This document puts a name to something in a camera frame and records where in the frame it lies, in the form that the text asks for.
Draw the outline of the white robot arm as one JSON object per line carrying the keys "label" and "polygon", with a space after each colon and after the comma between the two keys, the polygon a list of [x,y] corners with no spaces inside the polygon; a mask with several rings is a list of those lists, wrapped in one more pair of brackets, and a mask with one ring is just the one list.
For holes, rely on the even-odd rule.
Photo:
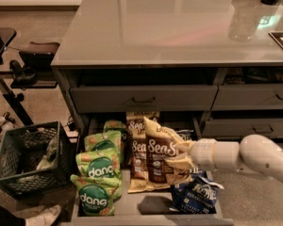
{"label": "white robot arm", "polygon": [[181,154],[165,159],[174,169],[226,170],[270,177],[283,184],[283,149],[262,135],[249,135],[240,142],[201,138],[177,143],[175,147]]}

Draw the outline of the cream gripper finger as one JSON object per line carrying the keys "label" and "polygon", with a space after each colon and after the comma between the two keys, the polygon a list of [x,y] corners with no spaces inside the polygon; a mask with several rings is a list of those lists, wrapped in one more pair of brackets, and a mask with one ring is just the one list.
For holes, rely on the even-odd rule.
{"label": "cream gripper finger", "polygon": [[187,140],[181,143],[177,143],[175,146],[180,152],[190,154],[194,144],[195,142],[193,140]]}
{"label": "cream gripper finger", "polygon": [[192,158],[186,153],[182,153],[175,157],[165,158],[165,162],[170,167],[178,170],[191,170],[195,166]]}

